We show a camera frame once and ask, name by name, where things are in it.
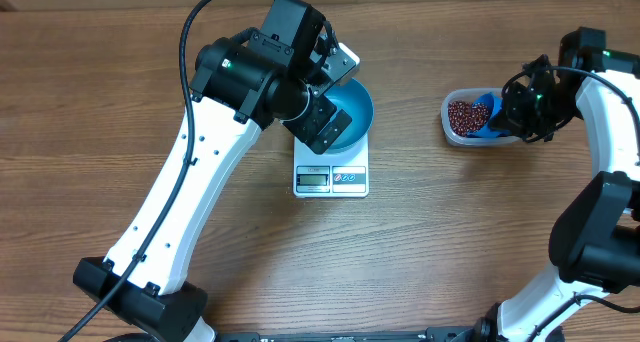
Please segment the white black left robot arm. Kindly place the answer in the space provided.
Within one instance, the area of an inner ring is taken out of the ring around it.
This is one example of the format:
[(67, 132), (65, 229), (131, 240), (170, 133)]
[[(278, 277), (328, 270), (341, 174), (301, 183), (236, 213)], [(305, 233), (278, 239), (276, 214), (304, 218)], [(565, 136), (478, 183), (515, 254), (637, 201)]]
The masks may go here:
[(260, 27), (204, 46), (180, 81), (185, 114), (165, 164), (125, 233), (79, 262), (74, 284), (96, 310), (132, 325), (134, 341), (212, 341), (204, 290), (186, 280), (226, 182), (260, 134), (281, 123), (323, 154), (351, 124), (327, 92), (358, 68), (326, 17), (301, 0), (271, 0)]

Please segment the blue plastic measuring scoop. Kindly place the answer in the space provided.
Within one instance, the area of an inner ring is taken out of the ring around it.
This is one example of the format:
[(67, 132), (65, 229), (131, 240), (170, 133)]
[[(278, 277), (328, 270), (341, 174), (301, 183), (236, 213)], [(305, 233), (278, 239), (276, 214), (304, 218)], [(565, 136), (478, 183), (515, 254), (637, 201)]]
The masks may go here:
[(468, 122), (467, 137), (470, 138), (503, 138), (507, 134), (494, 130), (489, 122), (502, 109), (502, 100), (494, 93), (481, 95), (471, 104), (470, 120)]

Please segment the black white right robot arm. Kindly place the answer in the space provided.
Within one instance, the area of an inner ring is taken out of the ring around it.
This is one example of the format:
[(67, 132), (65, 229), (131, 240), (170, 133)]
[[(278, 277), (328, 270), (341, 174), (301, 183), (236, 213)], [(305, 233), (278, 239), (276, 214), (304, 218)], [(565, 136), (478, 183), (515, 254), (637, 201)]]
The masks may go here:
[(556, 220), (549, 262), (519, 293), (495, 304), (458, 341), (562, 341), (563, 323), (590, 303), (639, 284), (639, 58), (606, 46), (603, 30), (580, 27), (560, 42), (557, 64), (542, 55), (501, 91), (488, 127), (526, 143), (550, 141), (574, 119), (585, 125), (592, 180)]

